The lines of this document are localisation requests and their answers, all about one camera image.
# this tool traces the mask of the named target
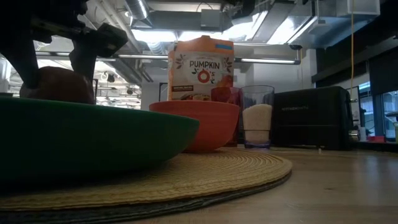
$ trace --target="table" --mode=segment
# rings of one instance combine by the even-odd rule
[[[207,208],[127,223],[397,223],[398,154],[273,148],[293,162],[274,189]]]

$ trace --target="green bowl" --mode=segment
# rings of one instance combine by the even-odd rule
[[[141,110],[0,97],[0,183],[93,177],[161,164],[199,121]]]

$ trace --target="bowl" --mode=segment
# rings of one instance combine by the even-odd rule
[[[1,96],[0,114],[0,185],[157,166],[192,143],[199,127],[150,111]]]
[[[239,117],[239,106],[214,101],[163,101],[149,105],[149,110],[199,120],[195,140],[184,152],[210,152],[224,146]]]

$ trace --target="wooden table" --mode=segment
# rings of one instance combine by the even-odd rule
[[[293,174],[274,189],[126,223],[398,223],[398,154],[273,148]]]

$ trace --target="orange bowl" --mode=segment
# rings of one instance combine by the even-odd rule
[[[149,110],[199,120],[195,140],[185,152],[210,152],[224,146],[232,138],[239,118],[239,106],[214,101],[164,101],[149,105]]]

